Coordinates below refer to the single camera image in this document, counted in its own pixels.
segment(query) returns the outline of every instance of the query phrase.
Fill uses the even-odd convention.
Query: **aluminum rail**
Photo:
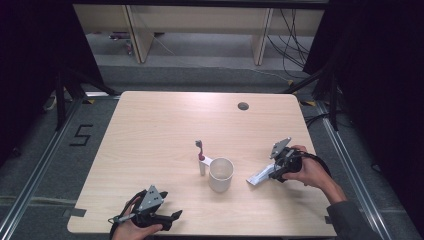
[[[318,101],[317,107],[319,114],[327,113],[327,109],[325,108],[324,103]],[[377,209],[377,206],[368,193],[362,178],[356,170],[355,163],[352,161],[352,158],[350,157],[349,152],[347,151],[343,140],[339,135],[339,132],[334,131],[329,119],[324,118],[323,123],[331,141],[334,144],[334,147],[336,148],[337,154],[340,157],[343,167],[346,170],[347,176],[349,177],[353,189],[358,196],[358,200],[364,210],[366,217],[368,218],[372,229],[376,231],[382,239],[391,240],[392,237],[390,236],[386,224],[384,223],[384,219],[382,218],[380,212]]]
[[[7,213],[6,217],[2,220],[0,225],[0,237],[2,240],[8,240],[12,237],[12,234],[18,226],[18,223],[21,220],[23,214],[25,213],[25,210],[29,202],[31,201],[35,190],[37,189],[44,174],[46,173],[52,161],[52,157],[58,149],[63,135],[66,133],[70,121],[72,120],[78,108],[81,106],[82,102],[83,99],[77,99],[71,103],[69,110],[67,111],[68,117],[66,121],[64,122],[63,126],[54,133],[46,150],[44,151],[39,162],[37,163],[37,166],[33,170],[27,183],[25,184],[25,187],[23,188],[19,196],[16,198],[12,207],[9,209],[9,212]]]

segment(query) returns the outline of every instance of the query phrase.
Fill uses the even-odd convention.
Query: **hand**
[[[300,151],[307,152],[305,146],[292,146]],[[283,178],[298,180],[305,185],[321,189],[331,204],[347,201],[341,187],[327,174],[324,168],[312,158],[302,158],[302,169],[297,173],[285,173]]]
[[[131,209],[135,201],[137,201],[137,199],[135,199],[131,206],[127,209],[125,215],[129,215],[131,213]],[[161,224],[155,224],[146,228],[139,228],[131,220],[127,220],[116,228],[112,240],[142,240],[160,230],[162,230]]]

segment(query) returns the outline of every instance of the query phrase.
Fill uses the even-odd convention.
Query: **wooden table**
[[[249,105],[240,110],[238,104]],[[107,219],[135,193],[155,185],[168,191],[158,214],[183,210],[169,232],[209,236],[335,236],[326,224],[324,194],[297,181],[246,179],[273,161],[275,142],[292,137],[314,152],[292,95],[197,92],[125,92],[116,107],[76,204],[73,233],[106,233]],[[195,140],[208,157],[227,157],[231,187],[216,193],[200,176]]]

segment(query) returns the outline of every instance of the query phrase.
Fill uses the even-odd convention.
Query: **black curtain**
[[[0,1],[0,29],[1,166],[42,112],[58,66],[103,80],[70,3]]]
[[[424,238],[423,12],[422,1],[373,1],[359,13],[348,10],[349,18],[359,16],[357,32],[345,39],[349,48],[343,49],[332,74],[375,162]],[[330,13],[323,19],[311,56],[314,49],[318,52],[306,71],[315,72],[331,60],[331,34],[337,32],[341,39],[339,23],[345,18]],[[329,86],[319,79],[315,91],[328,93]]]

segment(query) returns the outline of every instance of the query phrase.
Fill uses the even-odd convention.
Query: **sleeve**
[[[337,233],[336,239],[381,240],[381,237],[365,222],[353,202],[344,201],[333,204],[327,208],[327,212]]]

